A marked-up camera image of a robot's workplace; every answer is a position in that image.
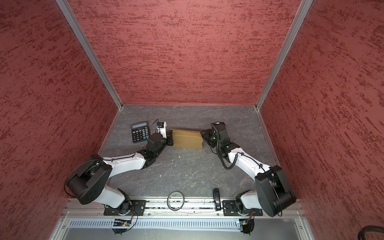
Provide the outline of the brown cardboard box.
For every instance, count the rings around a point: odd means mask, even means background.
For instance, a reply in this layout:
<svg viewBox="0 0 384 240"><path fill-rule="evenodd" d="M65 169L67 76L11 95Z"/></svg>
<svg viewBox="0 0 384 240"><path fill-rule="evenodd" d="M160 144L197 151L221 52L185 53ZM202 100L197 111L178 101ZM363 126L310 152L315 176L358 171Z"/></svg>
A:
<svg viewBox="0 0 384 240"><path fill-rule="evenodd" d="M172 129L175 148L202 150L203 138L200 132Z"/></svg>

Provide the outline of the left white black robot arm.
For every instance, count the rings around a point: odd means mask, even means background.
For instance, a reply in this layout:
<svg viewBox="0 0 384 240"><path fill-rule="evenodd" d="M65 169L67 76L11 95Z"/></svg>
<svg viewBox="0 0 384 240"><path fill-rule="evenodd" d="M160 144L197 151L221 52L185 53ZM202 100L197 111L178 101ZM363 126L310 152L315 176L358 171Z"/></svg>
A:
<svg viewBox="0 0 384 240"><path fill-rule="evenodd" d="M108 180L125 172L150 167L165 147L173 144L173 131L170 130L165 136L160 133L151 135L147 146L131 155L113 158L92 155L69 174L64 186L82 205L100 203L125 215L131 209L131 199L124 191L109 187Z"/></svg>

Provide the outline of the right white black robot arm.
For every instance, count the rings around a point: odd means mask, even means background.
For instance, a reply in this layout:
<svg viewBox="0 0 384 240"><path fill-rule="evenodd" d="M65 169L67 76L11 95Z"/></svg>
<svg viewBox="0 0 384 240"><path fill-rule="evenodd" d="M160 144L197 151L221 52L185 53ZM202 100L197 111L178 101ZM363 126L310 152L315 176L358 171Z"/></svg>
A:
<svg viewBox="0 0 384 240"><path fill-rule="evenodd" d="M269 217L283 215L283 210L293 205L297 198L284 170L275 165L264 164L247 154L231 141L223 122L211 123L211 128L200 132L227 171L240 168L255 182L254 191L245 191L236 196L235 211L242 216L251 210L263 210Z"/></svg>

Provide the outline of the black desk calculator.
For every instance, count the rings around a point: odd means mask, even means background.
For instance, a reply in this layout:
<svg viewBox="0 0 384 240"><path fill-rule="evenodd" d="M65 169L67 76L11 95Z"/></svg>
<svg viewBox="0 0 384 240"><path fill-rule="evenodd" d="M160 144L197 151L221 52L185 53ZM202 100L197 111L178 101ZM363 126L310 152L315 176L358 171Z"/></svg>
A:
<svg viewBox="0 0 384 240"><path fill-rule="evenodd" d="M147 141L150 137L150 129L147 121L132 124L131 131L134 144Z"/></svg>

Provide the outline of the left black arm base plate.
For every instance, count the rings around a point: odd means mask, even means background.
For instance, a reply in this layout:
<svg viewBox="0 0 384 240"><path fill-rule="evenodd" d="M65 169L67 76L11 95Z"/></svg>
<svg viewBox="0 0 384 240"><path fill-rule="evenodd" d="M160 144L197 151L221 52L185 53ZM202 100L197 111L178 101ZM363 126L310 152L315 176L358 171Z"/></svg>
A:
<svg viewBox="0 0 384 240"><path fill-rule="evenodd" d="M118 207L117 209L105 206L104 216L117 216L123 218L132 216L132 214L143 216L146 204L146 200L131 200L129 204L127 202L123 202L122 207Z"/></svg>

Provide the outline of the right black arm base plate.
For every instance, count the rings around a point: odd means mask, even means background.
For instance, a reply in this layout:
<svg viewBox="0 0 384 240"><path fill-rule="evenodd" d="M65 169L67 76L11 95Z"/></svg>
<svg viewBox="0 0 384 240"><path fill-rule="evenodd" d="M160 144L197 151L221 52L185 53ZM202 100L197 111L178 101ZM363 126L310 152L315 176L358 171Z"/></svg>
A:
<svg viewBox="0 0 384 240"><path fill-rule="evenodd" d="M224 216L239 216L239 217L261 217L263 216L262 209L246 209L240 206L237 201L224 200L222 201L222 209Z"/></svg>

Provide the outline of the aluminium front rail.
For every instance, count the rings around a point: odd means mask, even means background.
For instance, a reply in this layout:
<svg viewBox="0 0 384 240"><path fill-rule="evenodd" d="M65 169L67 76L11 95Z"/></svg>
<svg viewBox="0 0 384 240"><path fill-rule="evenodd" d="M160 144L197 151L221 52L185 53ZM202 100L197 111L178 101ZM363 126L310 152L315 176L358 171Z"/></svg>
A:
<svg viewBox="0 0 384 240"><path fill-rule="evenodd" d="M139 198L146 200L146 209L143 218L224 218L223 209L215 211L213 198ZM69 199L61 213L62 217L71 218L112 218L117 216L104 216L105 206L100 203L82 205L76 199Z"/></svg>

